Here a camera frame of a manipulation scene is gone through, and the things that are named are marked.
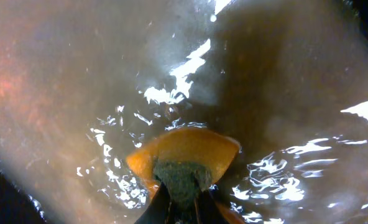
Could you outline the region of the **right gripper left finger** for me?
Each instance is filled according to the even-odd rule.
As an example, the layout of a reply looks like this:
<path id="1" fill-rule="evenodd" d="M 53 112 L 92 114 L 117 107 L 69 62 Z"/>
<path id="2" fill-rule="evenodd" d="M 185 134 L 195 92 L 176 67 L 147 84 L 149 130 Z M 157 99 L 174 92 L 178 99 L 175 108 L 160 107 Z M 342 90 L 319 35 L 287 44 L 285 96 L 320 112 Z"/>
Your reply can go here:
<path id="1" fill-rule="evenodd" d="M 135 224 L 166 224 L 169 219 L 170 195 L 164 184 L 161 184 L 150 205 L 134 222 Z"/>

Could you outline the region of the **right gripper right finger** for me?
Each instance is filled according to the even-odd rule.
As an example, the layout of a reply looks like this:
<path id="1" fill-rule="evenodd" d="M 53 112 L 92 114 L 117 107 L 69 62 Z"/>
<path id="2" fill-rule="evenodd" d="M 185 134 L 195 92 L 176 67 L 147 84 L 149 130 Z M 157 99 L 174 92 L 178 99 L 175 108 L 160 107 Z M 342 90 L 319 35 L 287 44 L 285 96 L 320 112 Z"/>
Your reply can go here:
<path id="1" fill-rule="evenodd" d="M 208 191 L 196 199 L 196 215 L 201 224 L 228 224 Z"/>

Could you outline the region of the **yellow green sponge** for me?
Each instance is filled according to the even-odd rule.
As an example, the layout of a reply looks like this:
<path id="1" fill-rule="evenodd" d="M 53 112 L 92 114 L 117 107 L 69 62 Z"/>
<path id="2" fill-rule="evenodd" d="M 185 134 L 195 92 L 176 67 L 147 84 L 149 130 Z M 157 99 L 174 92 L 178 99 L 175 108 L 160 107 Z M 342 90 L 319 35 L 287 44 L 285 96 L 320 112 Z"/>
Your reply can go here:
<path id="1" fill-rule="evenodd" d="M 239 154 L 241 144 L 205 128 L 180 128 L 149 141 L 126 157 L 126 163 L 149 191 L 150 202 L 164 184 L 170 195 L 168 223 L 198 223 L 196 199 L 209 192 L 228 223 L 242 223 L 213 197 L 216 184 Z"/>

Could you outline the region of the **black plastic tray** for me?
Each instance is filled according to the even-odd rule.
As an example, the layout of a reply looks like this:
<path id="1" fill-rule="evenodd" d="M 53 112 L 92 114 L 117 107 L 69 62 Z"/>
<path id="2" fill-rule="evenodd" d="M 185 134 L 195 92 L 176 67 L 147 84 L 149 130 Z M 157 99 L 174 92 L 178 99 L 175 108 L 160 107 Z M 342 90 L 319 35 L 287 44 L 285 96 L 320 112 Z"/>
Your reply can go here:
<path id="1" fill-rule="evenodd" d="M 368 223 L 368 1 L 0 1 L 0 223 L 134 223 L 186 127 L 240 221 Z"/>

